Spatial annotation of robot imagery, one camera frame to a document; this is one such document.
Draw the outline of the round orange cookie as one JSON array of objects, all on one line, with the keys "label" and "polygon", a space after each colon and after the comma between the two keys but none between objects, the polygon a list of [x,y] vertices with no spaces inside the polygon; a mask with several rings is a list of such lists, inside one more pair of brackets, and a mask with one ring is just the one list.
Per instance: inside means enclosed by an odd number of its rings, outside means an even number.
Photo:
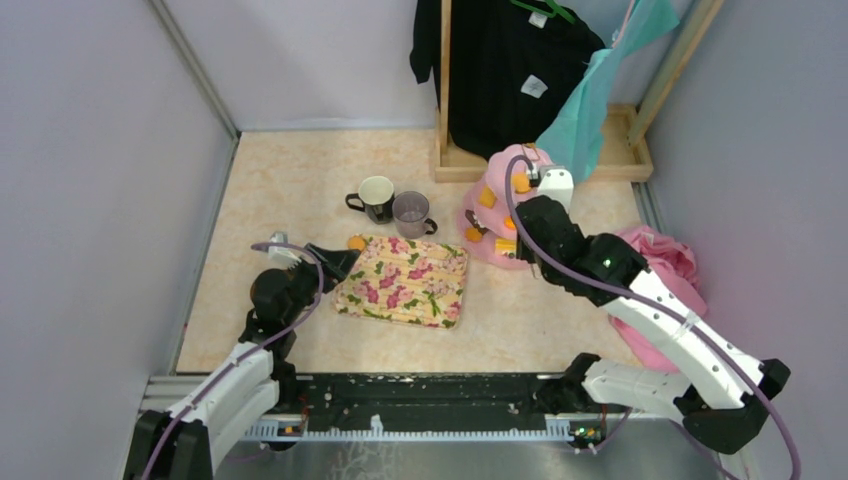
[{"label": "round orange cookie", "polygon": [[359,235],[351,236],[347,242],[347,248],[351,250],[357,250],[359,252],[364,251],[367,248],[366,240]]}]

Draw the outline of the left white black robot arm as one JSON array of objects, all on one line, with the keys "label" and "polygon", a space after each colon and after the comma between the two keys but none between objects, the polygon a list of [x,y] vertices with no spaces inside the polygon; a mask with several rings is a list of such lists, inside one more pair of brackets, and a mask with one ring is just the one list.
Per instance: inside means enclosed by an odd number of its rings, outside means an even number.
[{"label": "left white black robot arm", "polygon": [[283,265],[252,282],[244,328],[230,354],[185,397],[136,420],[126,479],[211,479],[223,459],[261,416],[292,411],[300,399],[296,369],[287,362],[296,328],[342,283],[363,249],[327,250],[308,243],[263,242]]}]

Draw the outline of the floral rectangular tray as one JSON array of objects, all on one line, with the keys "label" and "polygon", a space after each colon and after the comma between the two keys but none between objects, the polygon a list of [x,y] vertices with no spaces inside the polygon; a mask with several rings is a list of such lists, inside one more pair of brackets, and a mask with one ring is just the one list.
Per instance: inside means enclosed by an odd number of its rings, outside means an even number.
[{"label": "floral rectangular tray", "polygon": [[359,234],[367,242],[335,290],[337,313],[450,330],[459,323],[470,255],[462,247]]}]

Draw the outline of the yellow rectangular biscuit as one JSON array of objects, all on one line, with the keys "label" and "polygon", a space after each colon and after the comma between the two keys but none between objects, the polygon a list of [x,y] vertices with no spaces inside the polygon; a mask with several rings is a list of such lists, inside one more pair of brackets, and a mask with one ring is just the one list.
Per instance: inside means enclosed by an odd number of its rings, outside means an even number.
[{"label": "yellow rectangular biscuit", "polygon": [[495,193],[485,184],[482,184],[480,193],[477,197],[477,203],[487,209],[493,209],[498,202]]}]

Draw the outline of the yellow layered cake slice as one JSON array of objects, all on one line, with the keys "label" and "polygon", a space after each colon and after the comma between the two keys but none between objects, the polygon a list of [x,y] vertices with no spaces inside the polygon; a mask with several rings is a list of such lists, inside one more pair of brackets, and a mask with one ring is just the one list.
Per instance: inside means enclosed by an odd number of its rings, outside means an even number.
[{"label": "yellow layered cake slice", "polygon": [[494,242],[494,251],[499,256],[515,259],[517,255],[517,242],[508,238],[497,237]]}]

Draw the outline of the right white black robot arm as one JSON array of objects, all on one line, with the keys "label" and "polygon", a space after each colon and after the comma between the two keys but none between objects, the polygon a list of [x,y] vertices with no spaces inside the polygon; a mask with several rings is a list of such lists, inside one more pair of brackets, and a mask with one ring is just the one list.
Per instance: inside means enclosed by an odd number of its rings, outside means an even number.
[{"label": "right white black robot arm", "polygon": [[623,238],[584,235],[548,196],[508,204],[521,260],[542,278],[587,299],[637,330],[676,373],[579,354],[557,382],[569,408],[617,404],[661,415],[704,447],[735,454],[777,417],[771,400],[790,376],[778,359],[758,360],[731,346],[663,283]]}]

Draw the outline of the chocolate triangle cake slice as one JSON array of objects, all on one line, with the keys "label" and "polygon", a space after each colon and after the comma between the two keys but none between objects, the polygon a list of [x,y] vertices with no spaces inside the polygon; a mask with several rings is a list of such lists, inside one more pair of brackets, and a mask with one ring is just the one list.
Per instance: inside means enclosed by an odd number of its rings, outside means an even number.
[{"label": "chocolate triangle cake slice", "polygon": [[479,221],[473,210],[466,210],[464,216],[474,229],[482,231],[483,233],[488,231],[488,228]]}]

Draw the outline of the round dotted biscuit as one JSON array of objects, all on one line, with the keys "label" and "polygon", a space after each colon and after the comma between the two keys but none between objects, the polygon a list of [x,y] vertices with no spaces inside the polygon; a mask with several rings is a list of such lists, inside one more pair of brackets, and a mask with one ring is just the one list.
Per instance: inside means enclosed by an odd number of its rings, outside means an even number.
[{"label": "round dotted biscuit", "polygon": [[531,191],[531,181],[526,173],[517,173],[511,176],[512,190],[515,194],[526,194]]}]

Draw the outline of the orange flower-shaped cookie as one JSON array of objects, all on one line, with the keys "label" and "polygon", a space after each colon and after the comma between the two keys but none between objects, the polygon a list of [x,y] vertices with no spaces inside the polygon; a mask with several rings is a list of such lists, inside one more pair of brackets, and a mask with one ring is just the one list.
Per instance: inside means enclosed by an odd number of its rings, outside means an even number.
[{"label": "orange flower-shaped cookie", "polygon": [[479,243],[483,239],[483,234],[476,228],[468,227],[464,231],[464,237],[472,243]]}]

